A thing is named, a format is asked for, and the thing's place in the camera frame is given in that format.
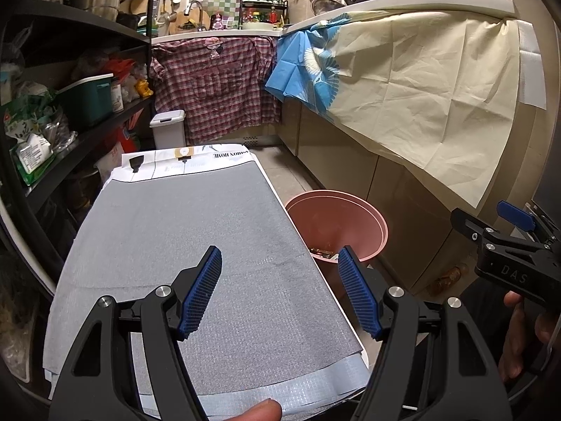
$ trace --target beige cabinet door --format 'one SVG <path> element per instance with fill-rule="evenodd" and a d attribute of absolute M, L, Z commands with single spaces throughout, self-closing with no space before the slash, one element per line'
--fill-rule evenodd
<path fill-rule="evenodd" d="M 302 106 L 298 158 L 327 189 L 366 199 L 378 156 Z"/>
<path fill-rule="evenodd" d="M 451 233 L 450 212 L 405 167 L 383 157 L 368 202 L 388 224 L 388 243 L 379 258 L 411 289 Z"/>
<path fill-rule="evenodd" d="M 298 154 L 298 134 L 300 132 L 300 112 L 302 103 L 296 98 L 287 98 L 282 103 L 281 123 L 277 126 L 277 134 L 292 152 Z"/>

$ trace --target beige cloth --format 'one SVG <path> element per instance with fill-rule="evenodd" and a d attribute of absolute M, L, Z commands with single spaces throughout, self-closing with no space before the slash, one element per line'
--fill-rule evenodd
<path fill-rule="evenodd" d="M 339 67 L 327 116 L 449 207 L 477 209 L 514 119 L 517 22 L 461 11 L 350 16 L 361 21 L 325 47 Z M 459 201 L 446 198 L 448 188 Z"/>

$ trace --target human hand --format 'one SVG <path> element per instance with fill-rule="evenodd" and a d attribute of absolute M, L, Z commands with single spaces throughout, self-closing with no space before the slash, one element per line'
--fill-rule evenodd
<path fill-rule="evenodd" d="M 504 339 L 503 355 L 499 360 L 499 374 L 503 382 L 512 380 L 520 375 L 523 370 L 524 362 L 522 353 L 531 340 L 526 323 L 523 297 L 513 291 L 509 291 L 504 297 L 504 305 L 514 307 L 511 322 L 508 325 L 507 335 Z M 547 344 L 552 336 L 555 323 L 557 322 L 553 314 L 540 314 L 534 326 L 534 333 L 540 342 Z"/>
<path fill-rule="evenodd" d="M 282 409 L 273 399 L 265 399 L 250 408 L 245 413 L 235 416 L 228 421 L 281 421 Z"/>

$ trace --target metal screw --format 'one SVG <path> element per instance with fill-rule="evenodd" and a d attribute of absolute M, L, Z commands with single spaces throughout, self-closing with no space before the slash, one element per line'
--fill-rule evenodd
<path fill-rule="evenodd" d="M 108 307 L 112 302 L 113 300 L 111 299 L 111 296 L 102 296 L 97 301 L 97 305 L 99 305 L 100 307 Z"/>
<path fill-rule="evenodd" d="M 392 296 L 394 298 L 401 298 L 405 294 L 405 291 L 403 291 L 403 288 L 401 288 L 399 286 L 390 286 L 388 288 L 388 292 L 389 292 L 390 296 Z"/>
<path fill-rule="evenodd" d="M 159 298 L 164 298 L 167 295 L 169 295 L 169 293 L 171 292 L 172 292 L 172 288 L 170 288 L 167 285 L 162 285 L 156 288 L 156 296 L 158 296 Z"/>
<path fill-rule="evenodd" d="M 462 301 L 458 298 L 448 298 L 447 302 L 448 305 L 453 309 L 458 309 L 459 307 L 462 306 Z"/>

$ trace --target white countertop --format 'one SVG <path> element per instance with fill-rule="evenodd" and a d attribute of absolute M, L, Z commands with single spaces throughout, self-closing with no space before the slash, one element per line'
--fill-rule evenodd
<path fill-rule="evenodd" d="M 512 0 L 369 0 L 355 3 L 343 8 L 317 15 L 311 19 L 298 22 L 282 31 L 267 30 L 210 30 L 178 35 L 161 36 L 153 38 L 152 44 L 161 42 L 180 41 L 192 38 L 210 38 L 217 36 L 279 36 L 288 35 L 303 28 L 311 27 L 320 20 L 329 20 L 349 11 L 379 11 L 384 9 L 406 9 L 413 11 L 470 11 L 503 19 L 505 17 L 517 18 L 516 7 Z"/>

